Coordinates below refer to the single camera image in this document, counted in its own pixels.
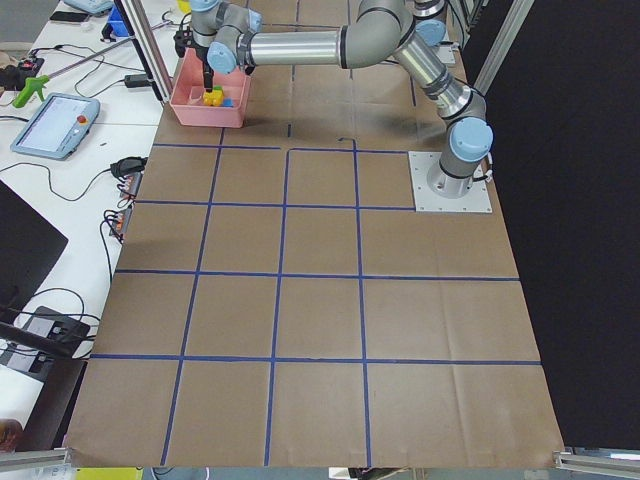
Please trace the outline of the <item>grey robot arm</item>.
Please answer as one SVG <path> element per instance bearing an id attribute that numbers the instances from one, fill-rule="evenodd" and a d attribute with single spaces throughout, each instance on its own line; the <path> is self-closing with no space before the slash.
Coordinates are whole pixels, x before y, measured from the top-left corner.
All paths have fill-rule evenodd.
<path id="1" fill-rule="evenodd" d="M 258 12 L 228 1 L 193 1 L 190 8 L 189 25 L 174 36 L 175 49 L 178 56 L 194 49 L 207 87 L 214 74 L 238 68 L 337 65 L 354 70 L 394 58 L 436 104 L 446 125 L 446 144 L 428 171 L 428 186 L 449 199 L 470 191 L 494 139 L 486 102 L 441 62 L 404 2 L 363 1 L 356 20 L 335 30 L 276 33 L 263 32 Z"/>
<path id="2" fill-rule="evenodd" d="M 444 0 L 415 0 L 413 16 L 416 32 L 428 46 L 438 46 L 444 40 L 447 31 Z"/>

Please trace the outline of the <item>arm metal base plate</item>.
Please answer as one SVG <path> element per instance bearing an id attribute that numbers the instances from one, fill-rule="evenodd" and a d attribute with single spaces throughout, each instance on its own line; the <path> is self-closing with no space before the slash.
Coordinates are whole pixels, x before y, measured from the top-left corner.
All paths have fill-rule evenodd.
<path id="1" fill-rule="evenodd" d="M 418 213 L 491 214 L 486 181 L 478 166 L 471 177 L 456 179 L 441 169 L 440 152 L 409 151 L 409 170 Z"/>

